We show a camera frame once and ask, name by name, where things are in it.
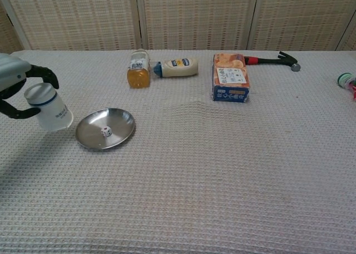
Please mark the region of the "beige waffle weave tablecloth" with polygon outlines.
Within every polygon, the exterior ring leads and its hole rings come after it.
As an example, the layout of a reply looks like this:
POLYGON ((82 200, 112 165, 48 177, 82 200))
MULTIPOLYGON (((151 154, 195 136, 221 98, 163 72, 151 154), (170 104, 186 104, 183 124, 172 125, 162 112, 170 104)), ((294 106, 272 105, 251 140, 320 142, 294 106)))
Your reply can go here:
POLYGON ((293 52, 248 68, 245 103, 211 99, 212 51, 199 74, 131 89, 130 51, 19 51, 54 71, 73 126, 0 115, 0 253, 356 254, 356 101, 337 85, 356 51, 293 52), (106 107, 136 131, 107 151, 75 125, 106 107))

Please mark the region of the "mayonnaise squeeze bottle blue cap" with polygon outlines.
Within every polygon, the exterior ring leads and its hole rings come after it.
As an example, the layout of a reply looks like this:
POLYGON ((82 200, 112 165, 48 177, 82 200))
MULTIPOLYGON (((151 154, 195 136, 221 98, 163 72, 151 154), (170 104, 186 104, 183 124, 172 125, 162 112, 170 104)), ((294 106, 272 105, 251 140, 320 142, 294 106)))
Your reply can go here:
POLYGON ((159 78, 188 77, 198 74, 199 63, 195 58, 179 58, 151 62, 151 69, 159 78))

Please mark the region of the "orange and blue cardboard box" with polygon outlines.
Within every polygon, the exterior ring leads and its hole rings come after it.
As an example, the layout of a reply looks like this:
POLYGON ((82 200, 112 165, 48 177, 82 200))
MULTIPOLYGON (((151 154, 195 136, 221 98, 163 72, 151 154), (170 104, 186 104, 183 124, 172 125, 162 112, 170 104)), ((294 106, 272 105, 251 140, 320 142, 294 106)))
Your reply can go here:
POLYGON ((212 100, 244 103, 250 83, 244 56, 238 53, 216 53, 212 66, 212 100))

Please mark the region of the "silver metal plate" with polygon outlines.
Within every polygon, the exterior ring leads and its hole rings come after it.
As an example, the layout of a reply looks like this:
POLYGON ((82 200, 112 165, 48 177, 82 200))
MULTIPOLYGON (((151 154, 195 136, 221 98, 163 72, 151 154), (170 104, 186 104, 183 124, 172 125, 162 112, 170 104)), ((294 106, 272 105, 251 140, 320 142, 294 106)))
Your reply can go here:
POLYGON ((107 150, 125 142, 133 134, 136 123, 133 115, 119 108, 104 108, 90 113, 76 127, 77 142, 91 150, 107 150), (101 134, 103 126, 110 126, 112 135, 101 134))

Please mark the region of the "clear bottle with yellow liquid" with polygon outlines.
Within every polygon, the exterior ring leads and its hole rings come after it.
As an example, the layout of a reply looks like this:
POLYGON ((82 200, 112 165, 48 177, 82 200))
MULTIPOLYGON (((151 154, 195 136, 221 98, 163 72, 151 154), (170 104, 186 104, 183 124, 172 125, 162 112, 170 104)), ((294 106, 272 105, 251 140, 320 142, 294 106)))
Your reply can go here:
POLYGON ((147 88, 150 86, 150 58, 144 49, 132 52, 127 71, 127 81, 131 88, 147 88))

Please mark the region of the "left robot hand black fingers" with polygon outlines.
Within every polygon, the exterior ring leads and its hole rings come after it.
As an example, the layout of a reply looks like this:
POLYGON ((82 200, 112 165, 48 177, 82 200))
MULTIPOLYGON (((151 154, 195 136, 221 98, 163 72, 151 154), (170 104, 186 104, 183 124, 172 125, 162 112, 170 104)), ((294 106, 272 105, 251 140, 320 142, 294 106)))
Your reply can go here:
POLYGON ((19 110, 6 101, 19 92, 27 78, 31 77, 41 78, 44 83, 49 83, 53 88, 59 89, 57 76, 49 68, 0 53, 0 113, 13 119, 28 119, 40 113, 41 110, 38 107, 19 110))

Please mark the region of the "white paper cup blue band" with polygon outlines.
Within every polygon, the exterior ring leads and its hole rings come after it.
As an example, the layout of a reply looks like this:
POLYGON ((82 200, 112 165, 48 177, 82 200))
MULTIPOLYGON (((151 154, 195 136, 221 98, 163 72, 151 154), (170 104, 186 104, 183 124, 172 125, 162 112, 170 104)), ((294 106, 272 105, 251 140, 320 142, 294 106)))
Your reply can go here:
POLYGON ((29 87, 24 97, 30 106, 40 109, 36 117, 44 130, 59 131, 72 124, 72 112, 50 83, 38 83, 29 87))

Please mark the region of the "green and red plastic object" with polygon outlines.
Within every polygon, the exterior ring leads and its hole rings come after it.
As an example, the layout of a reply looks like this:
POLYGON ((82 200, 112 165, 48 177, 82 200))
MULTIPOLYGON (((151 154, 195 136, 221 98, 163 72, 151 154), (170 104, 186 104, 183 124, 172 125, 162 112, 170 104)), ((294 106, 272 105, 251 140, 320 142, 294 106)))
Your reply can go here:
POLYGON ((353 94, 353 100, 356 101, 356 76, 352 73, 343 73, 337 79, 339 87, 349 90, 353 94))

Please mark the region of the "woven bamboo folding screen panel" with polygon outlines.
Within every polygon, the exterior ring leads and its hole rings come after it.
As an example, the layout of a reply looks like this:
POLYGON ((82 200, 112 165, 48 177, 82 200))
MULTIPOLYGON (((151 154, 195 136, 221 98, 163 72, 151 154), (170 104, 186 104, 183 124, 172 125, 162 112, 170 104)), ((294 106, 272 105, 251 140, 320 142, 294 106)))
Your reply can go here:
POLYGON ((0 42, 19 50, 141 47, 136 0, 0 0, 0 42))
POLYGON ((335 51, 356 0, 255 0, 247 48, 335 51))
POLYGON ((257 0, 136 0, 145 49, 245 50, 257 0))

